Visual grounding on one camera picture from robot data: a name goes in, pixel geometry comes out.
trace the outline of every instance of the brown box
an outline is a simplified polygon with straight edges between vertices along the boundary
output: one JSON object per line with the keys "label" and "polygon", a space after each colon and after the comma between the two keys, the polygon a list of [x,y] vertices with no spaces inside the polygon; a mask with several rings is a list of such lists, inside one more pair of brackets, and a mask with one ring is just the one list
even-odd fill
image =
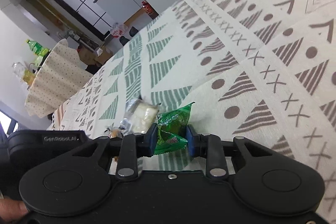
{"label": "brown box", "polygon": [[99,56],[95,57],[95,61],[103,65],[108,59],[113,56],[113,52],[107,49],[105,46],[102,46],[101,49],[103,50],[103,52]]}
{"label": "brown box", "polygon": [[78,53],[79,59],[87,65],[95,65],[95,58],[97,57],[93,52],[89,51],[87,48],[81,48]]}

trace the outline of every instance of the green plastic wrapper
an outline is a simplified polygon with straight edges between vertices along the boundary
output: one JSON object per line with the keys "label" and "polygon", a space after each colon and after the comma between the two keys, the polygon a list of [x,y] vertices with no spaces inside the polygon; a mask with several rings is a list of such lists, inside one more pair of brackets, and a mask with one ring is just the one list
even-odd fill
{"label": "green plastic wrapper", "polygon": [[157,143],[154,155],[184,149],[187,146],[188,141],[184,137],[192,104],[194,102],[157,115]]}

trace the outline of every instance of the human hand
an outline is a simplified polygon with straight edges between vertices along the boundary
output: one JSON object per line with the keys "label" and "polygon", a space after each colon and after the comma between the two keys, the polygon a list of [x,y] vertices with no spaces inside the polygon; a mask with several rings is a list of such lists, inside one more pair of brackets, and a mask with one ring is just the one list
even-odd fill
{"label": "human hand", "polygon": [[12,200],[9,198],[0,199],[0,218],[2,218],[4,222],[19,220],[27,213],[28,210],[23,201]]}

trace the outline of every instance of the brown dot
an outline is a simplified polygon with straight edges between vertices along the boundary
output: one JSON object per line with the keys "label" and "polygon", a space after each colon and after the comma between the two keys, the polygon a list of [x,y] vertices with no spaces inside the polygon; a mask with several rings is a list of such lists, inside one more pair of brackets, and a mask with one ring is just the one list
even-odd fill
{"label": "brown dot", "polygon": [[194,31],[190,31],[190,32],[187,34],[187,37],[190,37],[193,33],[194,33]]}
{"label": "brown dot", "polygon": [[253,4],[251,4],[247,9],[248,9],[249,11],[252,11],[254,8],[255,8],[255,4],[253,3]]}
{"label": "brown dot", "polygon": [[232,118],[236,117],[239,114],[239,112],[240,112],[239,107],[231,106],[227,110],[225,110],[224,117],[226,119],[232,119]]}
{"label": "brown dot", "polygon": [[201,66],[205,66],[206,64],[209,64],[209,62],[211,61],[211,57],[208,56],[206,58],[204,58],[201,62]]}
{"label": "brown dot", "polygon": [[272,19],[273,15],[272,14],[267,14],[264,17],[264,21],[269,21],[270,19]]}
{"label": "brown dot", "polygon": [[306,51],[306,57],[311,59],[314,58],[317,54],[317,48],[315,47],[309,47]]}
{"label": "brown dot", "polygon": [[336,85],[336,71],[334,72],[333,76],[331,77],[331,82]]}
{"label": "brown dot", "polygon": [[224,86],[224,84],[225,84],[224,79],[217,79],[212,83],[211,87],[213,90],[217,90],[220,89],[222,86]]}
{"label": "brown dot", "polygon": [[200,46],[202,45],[201,41],[198,41],[195,45],[194,45],[194,50],[197,50]]}
{"label": "brown dot", "polygon": [[293,33],[293,28],[289,28],[289,29],[283,31],[282,34],[287,37],[287,36],[290,36],[292,33]]}

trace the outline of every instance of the patterned tablecloth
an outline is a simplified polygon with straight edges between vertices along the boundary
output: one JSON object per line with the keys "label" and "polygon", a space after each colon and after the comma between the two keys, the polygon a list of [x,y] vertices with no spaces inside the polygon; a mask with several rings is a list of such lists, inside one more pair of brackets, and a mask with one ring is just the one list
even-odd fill
{"label": "patterned tablecloth", "polygon": [[30,116],[54,112],[92,77],[81,68],[76,50],[62,39],[50,52],[29,89],[25,107]]}
{"label": "patterned tablecloth", "polygon": [[[316,169],[325,180],[318,212],[332,221],[335,1],[180,0],[71,98],[60,126],[96,138],[119,124],[139,94],[165,110],[195,101],[189,122],[197,132],[243,135]],[[139,159],[147,170],[204,164],[186,150]]]}

